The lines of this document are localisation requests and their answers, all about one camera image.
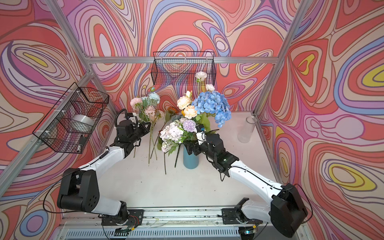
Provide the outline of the teal ceramic vase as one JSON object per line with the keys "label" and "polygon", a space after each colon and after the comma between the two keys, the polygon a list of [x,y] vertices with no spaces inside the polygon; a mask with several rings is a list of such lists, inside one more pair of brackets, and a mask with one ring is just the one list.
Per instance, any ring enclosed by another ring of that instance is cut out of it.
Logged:
{"label": "teal ceramic vase", "polygon": [[184,146],[183,149],[183,164],[187,169],[195,169],[199,165],[199,157],[195,154],[190,154],[187,151],[187,148]]}

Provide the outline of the pale pink blue rose bouquet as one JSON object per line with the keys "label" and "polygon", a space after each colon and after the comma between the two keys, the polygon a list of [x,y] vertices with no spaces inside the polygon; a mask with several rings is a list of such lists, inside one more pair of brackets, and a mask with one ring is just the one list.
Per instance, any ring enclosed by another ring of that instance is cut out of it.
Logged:
{"label": "pale pink blue rose bouquet", "polygon": [[152,150],[155,147],[155,142],[153,140],[154,127],[156,126],[157,121],[164,115],[164,112],[158,108],[160,102],[161,97],[156,93],[154,87],[151,87],[150,92],[146,96],[135,97],[130,100],[131,107],[139,114],[140,122],[151,124],[149,130],[148,165],[150,165]]}

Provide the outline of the clear glass vase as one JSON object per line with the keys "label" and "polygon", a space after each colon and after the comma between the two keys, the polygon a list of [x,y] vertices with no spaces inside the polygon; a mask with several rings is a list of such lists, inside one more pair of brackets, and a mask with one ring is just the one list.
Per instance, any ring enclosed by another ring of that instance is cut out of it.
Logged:
{"label": "clear glass vase", "polygon": [[241,127],[239,133],[238,133],[238,140],[241,143],[248,143],[252,137],[252,134],[254,132],[255,126],[257,123],[257,118],[255,116],[249,116],[246,118],[245,123]]}

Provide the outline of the pink purple mixed bouquet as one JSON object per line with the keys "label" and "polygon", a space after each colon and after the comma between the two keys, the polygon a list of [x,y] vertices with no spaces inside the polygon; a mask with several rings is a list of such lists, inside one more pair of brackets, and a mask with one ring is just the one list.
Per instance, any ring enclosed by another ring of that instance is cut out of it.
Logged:
{"label": "pink purple mixed bouquet", "polygon": [[160,150],[165,154],[171,154],[179,145],[195,141],[197,123],[194,120],[180,118],[167,125],[159,136]]}

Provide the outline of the light blue hydrangea stem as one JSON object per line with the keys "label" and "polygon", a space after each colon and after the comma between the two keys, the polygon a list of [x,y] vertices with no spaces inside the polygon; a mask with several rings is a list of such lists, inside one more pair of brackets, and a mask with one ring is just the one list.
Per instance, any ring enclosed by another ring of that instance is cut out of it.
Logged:
{"label": "light blue hydrangea stem", "polygon": [[214,117],[219,128],[232,118],[230,105],[226,97],[218,91],[201,92],[193,101],[191,106],[197,111],[195,119],[200,124],[209,125],[209,117]]}

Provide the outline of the peach rose leafy stem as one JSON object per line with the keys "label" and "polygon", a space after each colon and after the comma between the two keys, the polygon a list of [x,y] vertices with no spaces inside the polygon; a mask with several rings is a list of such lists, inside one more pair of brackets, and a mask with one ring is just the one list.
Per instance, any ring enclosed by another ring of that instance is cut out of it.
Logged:
{"label": "peach rose leafy stem", "polygon": [[182,111],[184,117],[189,120],[195,118],[198,115],[195,107],[192,106],[192,100],[187,96],[180,97],[177,100],[177,106]]}

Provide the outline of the white poppy flower stem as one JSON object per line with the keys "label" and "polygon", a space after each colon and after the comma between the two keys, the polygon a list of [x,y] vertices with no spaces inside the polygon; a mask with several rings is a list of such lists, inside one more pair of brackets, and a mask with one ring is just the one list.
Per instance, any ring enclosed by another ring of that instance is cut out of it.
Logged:
{"label": "white poppy flower stem", "polygon": [[[198,72],[195,74],[195,78],[196,78],[197,83],[204,82],[207,77],[208,77],[208,74],[205,72]],[[192,96],[192,91],[187,91],[186,96],[190,98]]]}

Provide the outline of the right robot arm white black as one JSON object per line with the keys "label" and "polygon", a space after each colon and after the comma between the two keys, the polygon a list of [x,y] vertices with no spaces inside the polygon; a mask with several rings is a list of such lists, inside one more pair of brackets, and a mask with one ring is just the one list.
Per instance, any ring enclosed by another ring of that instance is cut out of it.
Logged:
{"label": "right robot arm white black", "polygon": [[269,180],[246,166],[238,157],[226,151],[218,134],[197,133],[194,154],[203,154],[221,174],[237,180],[251,189],[264,202],[243,198],[232,209],[222,209],[224,224],[272,224],[285,236],[292,238],[308,216],[307,208],[298,189],[292,184],[280,184]]}

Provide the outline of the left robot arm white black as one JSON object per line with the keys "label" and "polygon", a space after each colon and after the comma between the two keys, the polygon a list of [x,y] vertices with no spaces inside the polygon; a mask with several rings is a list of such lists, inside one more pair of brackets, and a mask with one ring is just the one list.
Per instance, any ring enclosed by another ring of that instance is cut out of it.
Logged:
{"label": "left robot arm white black", "polygon": [[128,157],[150,128],[151,123],[121,121],[116,126],[114,142],[101,155],[79,168],[64,172],[57,206],[63,210],[101,215],[107,224],[126,225],[130,217],[127,204],[102,196],[98,180],[113,165]]}

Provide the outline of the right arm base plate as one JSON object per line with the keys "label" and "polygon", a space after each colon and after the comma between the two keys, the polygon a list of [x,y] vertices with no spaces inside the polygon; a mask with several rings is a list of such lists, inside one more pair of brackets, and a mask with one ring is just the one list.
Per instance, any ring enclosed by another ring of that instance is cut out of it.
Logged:
{"label": "right arm base plate", "polygon": [[243,198],[238,202],[233,208],[223,208],[221,209],[221,214],[217,217],[222,218],[224,225],[234,225],[234,224],[253,224],[260,225],[263,221],[258,219],[249,219],[243,212],[243,205],[249,200],[249,198]]}

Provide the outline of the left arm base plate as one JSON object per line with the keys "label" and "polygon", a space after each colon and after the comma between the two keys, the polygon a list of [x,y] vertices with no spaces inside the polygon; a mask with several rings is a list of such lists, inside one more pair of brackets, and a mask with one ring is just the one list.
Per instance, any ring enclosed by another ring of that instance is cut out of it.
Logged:
{"label": "left arm base plate", "polygon": [[137,227],[143,222],[144,210],[141,209],[128,209],[125,213],[119,213],[116,216],[102,215],[103,227]]}

